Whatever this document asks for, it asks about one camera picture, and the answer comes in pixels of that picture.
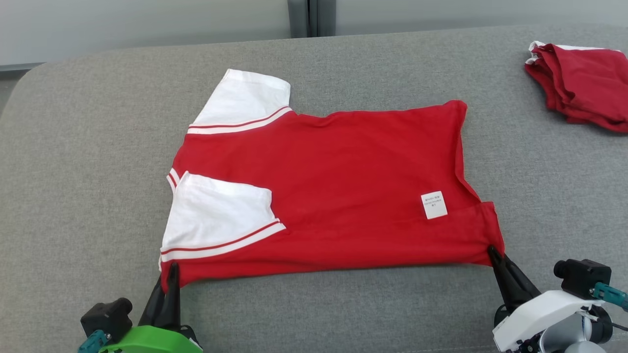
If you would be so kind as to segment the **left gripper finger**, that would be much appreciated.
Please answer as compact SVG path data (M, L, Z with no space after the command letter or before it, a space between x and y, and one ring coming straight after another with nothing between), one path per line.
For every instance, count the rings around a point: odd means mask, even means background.
M172 263L167 277L167 291L164 298L164 327L180 328L181 326L181 295L180 270L178 263Z
M161 277L157 277L155 286L140 317L140 326L165 327L163 310L166 294L161 285Z

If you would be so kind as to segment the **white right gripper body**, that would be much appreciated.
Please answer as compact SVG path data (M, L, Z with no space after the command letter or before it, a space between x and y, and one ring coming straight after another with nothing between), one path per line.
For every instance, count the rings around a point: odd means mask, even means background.
M575 314L585 313L592 306L603 306L602 300L581 299L562 290L551 290L522 304L493 329L493 338L500 352L515 351L538 333Z

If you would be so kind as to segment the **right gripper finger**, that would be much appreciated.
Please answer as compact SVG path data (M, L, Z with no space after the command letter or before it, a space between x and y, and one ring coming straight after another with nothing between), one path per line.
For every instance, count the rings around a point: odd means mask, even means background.
M489 246L487 253L506 311L514 311L529 300L541 295L541 291L532 284L527 275L507 255L498 252L494 246Z

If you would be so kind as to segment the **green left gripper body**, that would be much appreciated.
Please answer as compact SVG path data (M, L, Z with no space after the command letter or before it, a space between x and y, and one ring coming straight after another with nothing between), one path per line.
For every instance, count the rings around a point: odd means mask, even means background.
M201 353L190 326L166 330L154 326L132 327L118 343L100 349L101 353Z

